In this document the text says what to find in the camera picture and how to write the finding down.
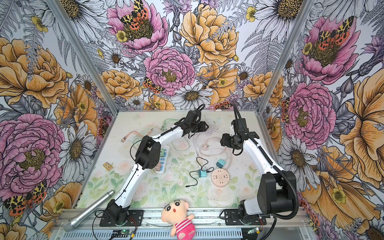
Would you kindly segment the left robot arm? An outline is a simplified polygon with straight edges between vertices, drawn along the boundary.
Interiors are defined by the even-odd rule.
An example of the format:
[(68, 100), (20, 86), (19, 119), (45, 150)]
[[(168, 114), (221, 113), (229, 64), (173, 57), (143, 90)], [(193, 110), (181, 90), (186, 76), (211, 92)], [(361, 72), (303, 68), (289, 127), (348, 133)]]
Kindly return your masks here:
[(104, 210), (104, 215), (109, 217), (110, 222), (118, 226), (126, 222), (133, 196), (146, 174), (159, 163), (163, 146), (185, 135), (189, 136), (190, 134), (202, 133), (208, 130), (208, 124), (201, 120), (201, 112), (205, 106), (205, 104), (202, 104), (197, 109), (190, 110), (186, 117), (177, 121), (169, 130), (153, 137), (144, 136), (138, 141), (140, 145), (136, 154), (132, 157), (135, 162), (133, 169), (121, 190), (114, 199), (110, 200)]

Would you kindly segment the pink plug adapter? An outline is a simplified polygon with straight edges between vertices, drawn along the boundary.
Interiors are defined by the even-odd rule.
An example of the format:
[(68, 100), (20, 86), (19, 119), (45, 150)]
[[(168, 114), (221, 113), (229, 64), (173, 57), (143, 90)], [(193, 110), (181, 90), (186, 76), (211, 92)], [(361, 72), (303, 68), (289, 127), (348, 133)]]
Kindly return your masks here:
[(158, 163), (155, 167), (155, 171), (162, 171), (162, 163)]

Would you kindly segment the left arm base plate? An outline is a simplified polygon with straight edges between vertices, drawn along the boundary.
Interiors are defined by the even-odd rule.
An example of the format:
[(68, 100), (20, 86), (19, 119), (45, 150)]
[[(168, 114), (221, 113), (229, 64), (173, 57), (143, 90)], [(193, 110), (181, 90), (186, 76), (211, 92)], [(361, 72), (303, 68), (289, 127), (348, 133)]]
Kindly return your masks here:
[(103, 212), (99, 226), (100, 227), (140, 227), (142, 225), (143, 210), (122, 211), (113, 218), (106, 211)]

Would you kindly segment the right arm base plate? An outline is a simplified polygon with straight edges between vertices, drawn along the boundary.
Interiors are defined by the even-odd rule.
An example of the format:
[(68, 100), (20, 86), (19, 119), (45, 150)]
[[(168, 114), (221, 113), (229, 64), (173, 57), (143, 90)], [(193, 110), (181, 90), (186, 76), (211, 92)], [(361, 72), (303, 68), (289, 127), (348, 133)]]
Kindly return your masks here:
[(227, 226), (261, 226), (266, 225), (266, 218), (260, 215), (248, 215), (239, 209), (225, 209), (223, 216)]

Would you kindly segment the teal adapter with black cable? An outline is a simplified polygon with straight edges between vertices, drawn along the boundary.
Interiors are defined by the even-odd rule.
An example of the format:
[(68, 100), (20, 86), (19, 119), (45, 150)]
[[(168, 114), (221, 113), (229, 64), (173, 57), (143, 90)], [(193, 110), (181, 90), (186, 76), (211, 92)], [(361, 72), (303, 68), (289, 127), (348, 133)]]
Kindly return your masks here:
[(200, 169), (198, 170), (198, 174), (199, 174), (199, 178), (206, 178), (208, 175), (208, 171)]

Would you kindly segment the green plug adapter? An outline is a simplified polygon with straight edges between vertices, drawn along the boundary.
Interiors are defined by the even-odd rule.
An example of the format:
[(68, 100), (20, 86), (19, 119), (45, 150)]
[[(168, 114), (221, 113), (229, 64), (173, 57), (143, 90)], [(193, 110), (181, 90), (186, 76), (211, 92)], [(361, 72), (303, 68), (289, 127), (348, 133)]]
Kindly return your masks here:
[(160, 152), (160, 157), (161, 158), (164, 158), (165, 157), (165, 155), (166, 155), (166, 149), (161, 149), (161, 152)]

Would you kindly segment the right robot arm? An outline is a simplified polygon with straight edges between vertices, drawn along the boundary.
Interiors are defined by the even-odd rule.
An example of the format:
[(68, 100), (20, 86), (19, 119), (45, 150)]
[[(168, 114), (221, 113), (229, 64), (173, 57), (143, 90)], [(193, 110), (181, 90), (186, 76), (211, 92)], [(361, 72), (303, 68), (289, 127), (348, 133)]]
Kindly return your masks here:
[(223, 134), (223, 147), (247, 154), (261, 173), (257, 197), (243, 200), (239, 211), (242, 221), (255, 216), (273, 216), (290, 220), (299, 211), (296, 177), (291, 171), (284, 171), (265, 150), (259, 136), (250, 132), (244, 118), (231, 123), (231, 133)]

